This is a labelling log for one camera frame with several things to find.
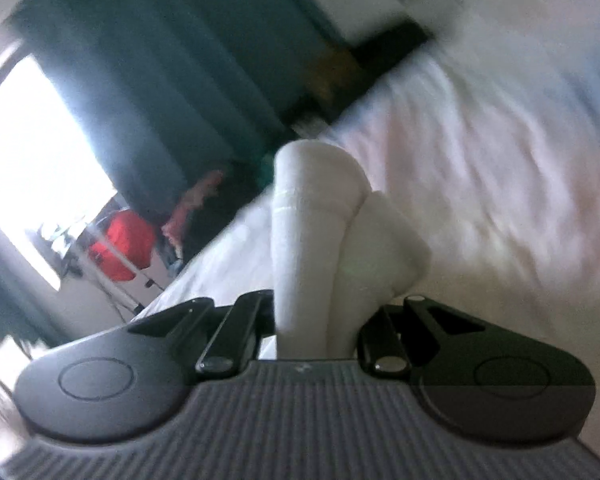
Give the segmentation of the white sweatshirt with black stripe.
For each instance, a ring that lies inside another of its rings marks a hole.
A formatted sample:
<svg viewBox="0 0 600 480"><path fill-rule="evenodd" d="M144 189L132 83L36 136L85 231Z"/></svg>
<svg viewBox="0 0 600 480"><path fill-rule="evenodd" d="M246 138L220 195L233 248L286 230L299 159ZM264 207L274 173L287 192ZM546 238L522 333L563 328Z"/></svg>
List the white sweatshirt with black stripe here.
<svg viewBox="0 0 600 480"><path fill-rule="evenodd" d="M271 214L279 359L350 358L363 324L428 270L427 244L335 145L277 153Z"/></svg>

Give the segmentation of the red bag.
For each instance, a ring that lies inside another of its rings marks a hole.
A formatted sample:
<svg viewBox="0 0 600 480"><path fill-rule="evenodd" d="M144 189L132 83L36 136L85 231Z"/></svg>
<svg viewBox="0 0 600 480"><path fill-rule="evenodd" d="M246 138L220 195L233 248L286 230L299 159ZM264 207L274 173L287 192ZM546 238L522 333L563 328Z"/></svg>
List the red bag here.
<svg viewBox="0 0 600 480"><path fill-rule="evenodd" d="M135 211L123 209L115 212L104 234L108 242L137 269L146 270L150 267L156 231ZM88 256L111 281L129 282L136 277L136 273L103 242L91 244Z"/></svg>

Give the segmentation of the black framed window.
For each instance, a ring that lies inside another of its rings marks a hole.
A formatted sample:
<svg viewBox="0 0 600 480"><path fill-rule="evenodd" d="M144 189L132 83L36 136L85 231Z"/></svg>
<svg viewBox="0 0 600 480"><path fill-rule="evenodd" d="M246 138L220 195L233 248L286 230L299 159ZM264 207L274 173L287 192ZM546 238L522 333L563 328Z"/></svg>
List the black framed window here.
<svg viewBox="0 0 600 480"><path fill-rule="evenodd" d="M20 44L0 55L0 230L53 290L71 244L116 196L64 99Z"/></svg>

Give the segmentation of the pink white bed duvet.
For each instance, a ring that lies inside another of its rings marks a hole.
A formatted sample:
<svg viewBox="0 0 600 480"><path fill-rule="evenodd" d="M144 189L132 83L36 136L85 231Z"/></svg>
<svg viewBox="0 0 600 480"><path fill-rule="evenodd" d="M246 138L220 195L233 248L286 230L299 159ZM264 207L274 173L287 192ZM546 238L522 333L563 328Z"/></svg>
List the pink white bed duvet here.
<svg viewBox="0 0 600 480"><path fill-rule="evenodd" d="M465 18L326 140L430 248L419 292L585 362L600 453L600 9Z"/></svg>

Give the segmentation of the teal right curtain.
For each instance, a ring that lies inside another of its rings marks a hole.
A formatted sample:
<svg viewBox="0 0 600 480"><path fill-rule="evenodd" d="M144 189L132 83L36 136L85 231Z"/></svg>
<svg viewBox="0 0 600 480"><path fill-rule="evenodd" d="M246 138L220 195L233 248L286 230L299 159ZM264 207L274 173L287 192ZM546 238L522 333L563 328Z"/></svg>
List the teal right curtain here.
<svg viewBox="0 0 600 480"><path fill-rule="evenodd" d="M217 166L259 170L339 39L314 0L23 0L10 20L114 187L154 221Z"/></svg>

